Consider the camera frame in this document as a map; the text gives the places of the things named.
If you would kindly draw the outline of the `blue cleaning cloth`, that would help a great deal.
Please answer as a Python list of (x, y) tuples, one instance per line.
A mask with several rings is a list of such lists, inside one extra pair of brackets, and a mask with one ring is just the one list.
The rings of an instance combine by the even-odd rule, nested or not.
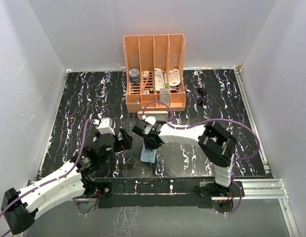
[(145, 146), (143, 145), (140, 160), (142, 162), (155, 163), (156, 153), (157, 149), (152, 151), (146, 150)]

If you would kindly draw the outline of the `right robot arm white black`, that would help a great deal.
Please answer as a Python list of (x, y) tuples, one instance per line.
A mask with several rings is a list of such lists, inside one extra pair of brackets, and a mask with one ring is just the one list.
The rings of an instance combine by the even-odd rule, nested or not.
[(139, 120), (132, 131), (143, 138), (145, 149), (153, 151), (163, 144), (198, 146), (215, 168), (215, 181), (195, 187), (205, 196), (228, 197), (232, 192), (232, 173), (236, 138), (218, 122), (206, 125), (175, 126), (165, 121)]

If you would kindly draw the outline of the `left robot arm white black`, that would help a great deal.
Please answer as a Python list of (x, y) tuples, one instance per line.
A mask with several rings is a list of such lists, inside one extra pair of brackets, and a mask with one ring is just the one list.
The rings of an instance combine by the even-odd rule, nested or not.
[(97, 192), (93, 173), (106, 162), (112, 153), (129, 150), (132, 136), (120, 128), (119, 138), (114, 132), (96, 132), (96, 140), (81, 145), (73, 156), (59, 169), (45, 178), (4, 194), (0, 216), (4, 217), (13, 235), (27, 230), (35, 220), (48, 210), (80, 196), (92, 197)]

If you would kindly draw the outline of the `pink glasses case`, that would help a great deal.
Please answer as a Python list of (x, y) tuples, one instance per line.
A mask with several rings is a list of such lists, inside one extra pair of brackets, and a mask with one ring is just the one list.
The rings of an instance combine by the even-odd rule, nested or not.
[(166, 121), (168, 119), (169, 113), (167, 111), (138, 111), (138, 119), (141, 119), (141, 115), (154, 116), (156, 121)]

